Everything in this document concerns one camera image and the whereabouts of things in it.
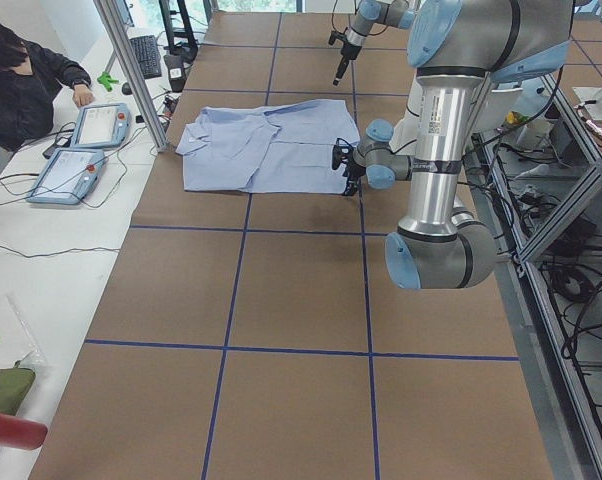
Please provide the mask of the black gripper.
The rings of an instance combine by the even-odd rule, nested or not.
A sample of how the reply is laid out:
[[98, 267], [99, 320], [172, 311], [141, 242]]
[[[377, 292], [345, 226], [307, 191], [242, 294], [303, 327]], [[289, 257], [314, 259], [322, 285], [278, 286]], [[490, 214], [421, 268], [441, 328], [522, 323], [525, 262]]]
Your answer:
[[355, 61], [361, 51], [361, 46], [352, 44], [348, 40], [343, 42], [341, 48], [342, 58], [337, 66], [337, 70], [332, 84], [338, 86], [347, 72], [350, 61]]
[[358, 180], [365, 175], [365, 167], [359, 165], [355, 161], [351, 161], [345, 168], [345, 176], [347, 178], [345, 189], [342, 193], [344, 197], [355, 196], [360, 189], [360, 181]]

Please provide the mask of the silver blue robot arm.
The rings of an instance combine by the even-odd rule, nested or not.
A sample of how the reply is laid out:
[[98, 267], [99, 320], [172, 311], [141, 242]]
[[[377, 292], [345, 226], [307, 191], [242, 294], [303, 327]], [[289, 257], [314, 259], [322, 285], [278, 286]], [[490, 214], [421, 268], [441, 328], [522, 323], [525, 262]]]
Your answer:
[[328, 39], [329, 45], [341, 42], [341, 60], [337, 66], [333, 85], [338, 86], [347, 68], [354, 62], [374, 25], [383, 25], [401, 30], [409, 30], [415, 20], [417, 9], [409, 1], [396, 0], [390, 4], [374, 0], [363, 0], [359, 3], [351, 26], [344, 31], [333, 28]]
[[492, 273], [493, 237], [457, 197], [472, 117], [494, 85], [564, 64], [573, 12], [570, 1], [363, 1], [348, 30], [331, 34], [351, 62], [374, 25], [409, 32], [407, 59], [421, 90], [414, 153], [407, 153], [400, 126], [379, 119], [357, 146], [333, 156], [350, 180], [365, 177], [373, 188], [410, 182], [406, 215], [385, 241], [397, 286], [469, 288]]

